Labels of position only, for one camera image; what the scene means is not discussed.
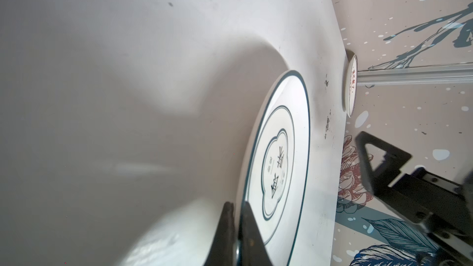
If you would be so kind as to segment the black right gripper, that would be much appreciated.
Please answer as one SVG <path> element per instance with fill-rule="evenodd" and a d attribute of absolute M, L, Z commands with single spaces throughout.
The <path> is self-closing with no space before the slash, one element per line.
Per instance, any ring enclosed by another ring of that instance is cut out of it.
<path fill-rule="evenodd" d="M 473 174 L 462 184 L 427 172 L 404 174 L 411 154 L 364 131 L 355 138 L 364 188 L 405 222 L 438 245 L 435 262 L 473 261 Z M 373 167 L 367 145 L 384 152 Z"/>

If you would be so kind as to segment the orange sunburst plate corner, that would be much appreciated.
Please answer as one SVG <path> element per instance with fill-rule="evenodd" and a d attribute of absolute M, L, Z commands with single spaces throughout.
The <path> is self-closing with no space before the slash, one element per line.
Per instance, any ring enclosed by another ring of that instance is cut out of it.
<path fill-rule="evenodd" d="M 348 50 L 347 60 L 344 74 L 343 109 L 350 118 L 354 112 L 357 94 L 358 58 L 356 54 Z"/>

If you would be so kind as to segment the white black pattern plate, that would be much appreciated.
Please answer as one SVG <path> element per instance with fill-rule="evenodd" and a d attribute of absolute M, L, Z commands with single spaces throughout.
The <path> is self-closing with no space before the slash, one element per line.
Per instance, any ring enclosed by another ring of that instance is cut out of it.
<path fill-rule="evenodd" d="M 275 266 L 291 261 L 307 186 L 310 107 L 303 77 L 281 74 L 257 114 L 243 158 L 235 224 L 249 203 Z"/>

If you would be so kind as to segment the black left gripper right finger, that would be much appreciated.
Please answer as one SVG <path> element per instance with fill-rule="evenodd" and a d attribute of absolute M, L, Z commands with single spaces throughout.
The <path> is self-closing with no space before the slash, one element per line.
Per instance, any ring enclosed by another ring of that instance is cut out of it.
<path fill-rule="evenodd" d="M 240 214 L 238 230 L 239 266 L 272 266 L 254 217 L 251 205 L 245 202 Z"/>

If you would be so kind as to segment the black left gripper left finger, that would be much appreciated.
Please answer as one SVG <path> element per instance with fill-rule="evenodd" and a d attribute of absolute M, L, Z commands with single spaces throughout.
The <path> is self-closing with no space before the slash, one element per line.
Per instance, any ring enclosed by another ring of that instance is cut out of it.
<path fill-rule="evenodd" d="M 234 204 L 225 202 L 211 244 L 205 266 L 233 266 L 235 263 L 235 213 Z"/>

